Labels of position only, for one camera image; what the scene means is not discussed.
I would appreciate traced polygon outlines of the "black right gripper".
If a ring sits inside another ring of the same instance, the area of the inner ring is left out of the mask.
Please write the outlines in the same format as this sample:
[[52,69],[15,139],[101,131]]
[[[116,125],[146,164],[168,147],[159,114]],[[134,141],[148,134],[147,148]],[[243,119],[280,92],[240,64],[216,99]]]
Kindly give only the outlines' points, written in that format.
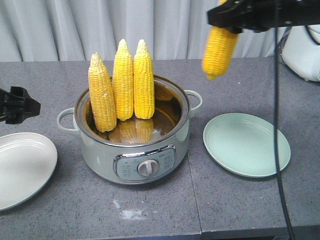
[[233,34],[242,29],[256,33],[270,28],[320,23],[318,0],[227,0],[207,11],[207,23]]

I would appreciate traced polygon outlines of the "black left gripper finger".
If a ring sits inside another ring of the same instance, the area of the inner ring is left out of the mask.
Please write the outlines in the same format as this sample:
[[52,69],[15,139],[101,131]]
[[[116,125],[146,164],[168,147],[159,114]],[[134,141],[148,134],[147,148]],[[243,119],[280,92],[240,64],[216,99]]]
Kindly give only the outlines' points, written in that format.
[[9,125],[21,124],[27,118],[40,114],[41,104],[31,98],[28,91],[20,86],[11,86],[4,91],[4,122]]
[[7,106],[10,94],[0,89],[0,121],[4,122],[15,117],[15,113]]

